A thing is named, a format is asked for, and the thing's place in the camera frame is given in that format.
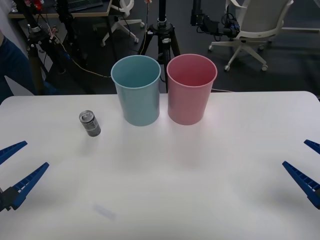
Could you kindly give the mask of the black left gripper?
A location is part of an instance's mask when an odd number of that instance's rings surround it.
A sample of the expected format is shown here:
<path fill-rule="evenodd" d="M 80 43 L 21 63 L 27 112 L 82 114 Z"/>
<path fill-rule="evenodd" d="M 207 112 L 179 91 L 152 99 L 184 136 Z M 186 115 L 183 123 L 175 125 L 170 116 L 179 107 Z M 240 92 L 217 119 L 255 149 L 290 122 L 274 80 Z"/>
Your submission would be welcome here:
<path fill-rule="evenodd" d="M 28 143 L 26 141 L 21 141 L 11 146 L 8 146 L 0 150 L 0 165 L 8 160 L 12 155 L 18 152 L 20 149 L 25 147 Z M 0 190 L 0 211 L 10 209 L 17 210 L 27 195 L 37 184 L 40 178 L 43 176 L 45 171 L 49 167 L 49 163 L 45 162 L 31 174 L 20 180 L 15 185 L 9 187 L 8 189 L 2 191 Z"/>

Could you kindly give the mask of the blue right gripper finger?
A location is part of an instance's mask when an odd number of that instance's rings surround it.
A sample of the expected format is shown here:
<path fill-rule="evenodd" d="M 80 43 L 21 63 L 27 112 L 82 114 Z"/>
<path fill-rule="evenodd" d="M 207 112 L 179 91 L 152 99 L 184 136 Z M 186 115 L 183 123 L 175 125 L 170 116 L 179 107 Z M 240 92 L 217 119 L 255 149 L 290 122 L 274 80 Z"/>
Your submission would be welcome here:
<path fill-rule="evenodd" d="M 310 147 L 311 149 L 313 149 L 316 153 L 320 154 L 320 144 L 319 143 L 316 143 L 316 142 L 308 140 L 308 139 L 306 139 L 303 143 L 305 145 L 307 145 L 308 147 Z"/>
<path fill-rule="evenodd" d="M 302 191 L 306 194 L 309 201 L 316 207 L 320 209 L 320 184 L 314 181 L 312 178 L 305 175 L 303 172 L 299 171 L 293 165 L 284 161 L 282 163 L 283 167 L 287 170 L 293 180 L 299 185 Z"/>

